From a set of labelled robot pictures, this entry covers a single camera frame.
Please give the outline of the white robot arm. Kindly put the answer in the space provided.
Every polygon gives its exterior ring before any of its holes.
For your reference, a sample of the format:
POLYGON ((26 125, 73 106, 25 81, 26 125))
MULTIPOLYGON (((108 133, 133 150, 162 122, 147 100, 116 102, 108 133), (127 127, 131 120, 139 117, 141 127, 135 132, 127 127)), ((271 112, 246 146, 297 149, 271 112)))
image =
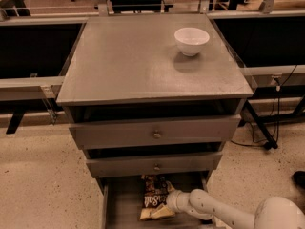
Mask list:
POLYGON ((222 203, 201 189, 185 193, 172 186, 170 188, 166 204, 151 212, 153 219, 186 213, 198 219, 217 217, 232 229, 305 229, 304 213, 283 197, 264 199, 251 214, 222 203))

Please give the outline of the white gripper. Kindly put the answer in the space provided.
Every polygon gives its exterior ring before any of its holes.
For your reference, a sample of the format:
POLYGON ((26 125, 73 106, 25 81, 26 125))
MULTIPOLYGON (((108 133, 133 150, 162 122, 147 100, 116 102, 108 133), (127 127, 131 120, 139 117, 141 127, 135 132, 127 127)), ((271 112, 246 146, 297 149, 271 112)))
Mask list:
POLYGON ((175 213, 187 213, 191 210, 190 194, 175 190, 173 185, 166 181, 167 191, 169 192, 166 203, 160 204, 151 212, 152 219, 166 219, 174 217, 175 213))

